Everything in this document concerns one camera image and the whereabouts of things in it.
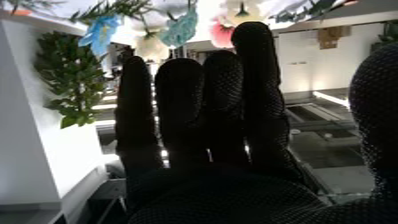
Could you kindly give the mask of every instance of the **light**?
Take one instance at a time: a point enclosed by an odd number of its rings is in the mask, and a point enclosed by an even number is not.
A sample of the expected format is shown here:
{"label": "light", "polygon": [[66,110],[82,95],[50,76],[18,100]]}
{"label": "light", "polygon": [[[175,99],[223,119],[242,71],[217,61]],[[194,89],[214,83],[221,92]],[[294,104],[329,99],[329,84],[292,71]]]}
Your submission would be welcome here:
{"label": "light", "polygon": [[315,96],[320,97],[322,99],[329,100],[331,102],[335,102],[336,104],[344,105],[347,108],[351,108],[351,102],[349,100],[342,100],[340,98],[336,98],[335,96],[329,96],[328,94],[320,93],[320,92],[313,92]]}
{"label": "light", "polygon": [[102,126],[102,125],[114,125],[116,124],[116,120],[105,120],[105,121],[97,121],[97,126]]}
{"label": "light", "polygon": [[169,156],[169,152],[166,150],[162,150],[161,155],[162,155],[162,157],[168,157]]}
{"label": "light", "polygon": [[358,3],[360,3],[360,0],[347,0],[345,1],[345,6],[356,5]]}
{"label": "light", "polygon": [[120,156],[116,154],[107,154],[102,156],[102,159],[104,159],[104,163],[109,164],[120,160]]}
{"label": "light", "polygon": [[97,105],[93,107],[93,110],[107,110],[107,109],[116,109],[118,104],[105,104],[105,105]]}
{"label": "light", "polygon": [[118,99],[118,96],[105,96],[104,97],[104,101],[116,100],[116,99]]}

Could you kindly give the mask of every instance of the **green leaf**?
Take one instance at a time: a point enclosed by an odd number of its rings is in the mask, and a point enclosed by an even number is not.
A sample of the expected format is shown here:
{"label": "green leaf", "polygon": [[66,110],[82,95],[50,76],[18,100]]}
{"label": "green leaf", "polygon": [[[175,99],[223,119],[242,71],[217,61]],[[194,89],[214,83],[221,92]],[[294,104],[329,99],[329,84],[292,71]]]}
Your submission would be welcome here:
{"label": "green leaf", "polygon": [[91,118],[88,119],[88,124],[93,124],[95,122],[97,122],[97,118],[91,117]]}
{"label": "green leaf", "polygon": [[61,121],[61,129],[72,127],[77,124],[77,119],[70,116],[65,117]]}
{"label": "green leaf", "polygon": [[82,127],[84,125],[86,125],[86,117],[84,116],[81,116],[79,117],[79,120],[77,120],[77,123],[79,123],[79,127]]}

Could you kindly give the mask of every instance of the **garland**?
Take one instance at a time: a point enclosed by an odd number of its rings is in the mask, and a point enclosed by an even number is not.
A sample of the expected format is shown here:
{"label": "garland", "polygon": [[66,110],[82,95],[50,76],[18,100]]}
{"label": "garland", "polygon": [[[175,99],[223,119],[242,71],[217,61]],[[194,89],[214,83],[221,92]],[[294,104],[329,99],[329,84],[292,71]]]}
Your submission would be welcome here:
{"label": "garland", "polygon": [[40,39],[36,70],[57,99],[45,107],[65,116],[61,128],[95,123],[98,105],[104,98],[105,78],[102,59],[91,48],[79,47],[79,37],[59,32],[47,33]]}
{"label": "garland", "polygon": [[310,0],[312,2],[312,8],[304,7],[304,11],[301,13],[297,12],[290,12],[290,11],[283,11],[276,16],[272,16],[271,18],[276,19],[278,23],[283,22],[301,22],[308,16],[312,16],[313,18],[326,15],[331,11],[333,11],[333,6],[338,0],[320,0],[317,3],[313,2],[313,0]]}

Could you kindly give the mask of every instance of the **hanging plant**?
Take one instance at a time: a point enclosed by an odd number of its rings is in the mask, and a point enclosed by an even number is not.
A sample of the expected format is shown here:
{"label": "hanging plant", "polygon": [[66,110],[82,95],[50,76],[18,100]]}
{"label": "hanging plant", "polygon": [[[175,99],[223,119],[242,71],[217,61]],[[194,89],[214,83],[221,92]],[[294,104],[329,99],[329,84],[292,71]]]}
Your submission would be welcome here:
{"label": "hanging plant", "polygon": [[40,12],[41,10],[50,11],[57,5],[65,3],[65,1],[49,1],[49,0],[0,0],[0,9],[4,9],[6,2],[13,6],[11,14],[22,14],[22,11]]}
{"label": "hanging plant", "polygon": [[91,48],[79,47],[79,37],[59,32],[40,39],[36,69],[52,93],[57,95],[45,105],[65,116],[61,128],[95,123],[93,106],[100,103],[105,91],[102,59]]}
{"label": "hanging plant", "polygon": [[139,38],[136,55],[143,57],[146,61],[162,62],[171,56],[171,50],[164,44],[159,33],[148,33],[145,37]]}
{"label": "hanging plant", "polygon": [[116,34],[118,26],[118,16],[100,17],[95,20],[86,36],[79,41],[81,47],[91,45],[91,50],[98,57],[107,54],[107,47],[111,44],[113,35]]}
{"label": "hanging plant", "polygon": [[262,10],[255,2],[240,2],[239,7],[237,3],[226,4],[228,7],[228,20],[237,27],[244,22],[262,21],[265,17],[262,16]]}
{"label": "hanging plant", "polygon": [[312,18],[326,15],[336,8],[335,8],[335,3],[338,0],[320,0],[317,3],[313,0],[312,2],[312,7],[304,7],[304,11],[301,13],[292,12],[290,10],[283,10],[283,12],[271,17],[271,19],[276,19],[278,23],[285,22],[301,22],[306,20],[308,16]]}
{"label": "hanging plant", "polygon": [[228,26],[226,23],[221,23],[221,18],[217,18],[210,28],[210,40],[217,48],[233,48],[232,36],[235,27],[232,25]]}
{"label": "hanging plant", "polygon": [[198,25],[198,12],[196,8],[189,9],[187,14],[175,19],[169,13],[171,20],[168,21],[168,31],[161,33],[161,39],[168,46],[177,48],[184,46],[187,41],[196,36],[196,25]]}

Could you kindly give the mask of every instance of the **hand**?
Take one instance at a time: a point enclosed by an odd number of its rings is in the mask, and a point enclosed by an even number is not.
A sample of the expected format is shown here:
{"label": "hand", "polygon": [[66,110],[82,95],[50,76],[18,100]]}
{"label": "hand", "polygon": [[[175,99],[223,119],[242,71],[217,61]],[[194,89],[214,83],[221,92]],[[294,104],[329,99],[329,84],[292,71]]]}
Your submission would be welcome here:
{"label": "hand", "polygon": [[[274,37],[264,23],[240,25],[233,43],[239,55],[219,51],[203,66],[193,59],[177,59],[159,70],[161,134],[171,168],[212,162],[303,181],[288,151]],[[139,170],[162,167],[152,101],[152,75],[134,57],[123,69],[116,133],[125,166]]]}

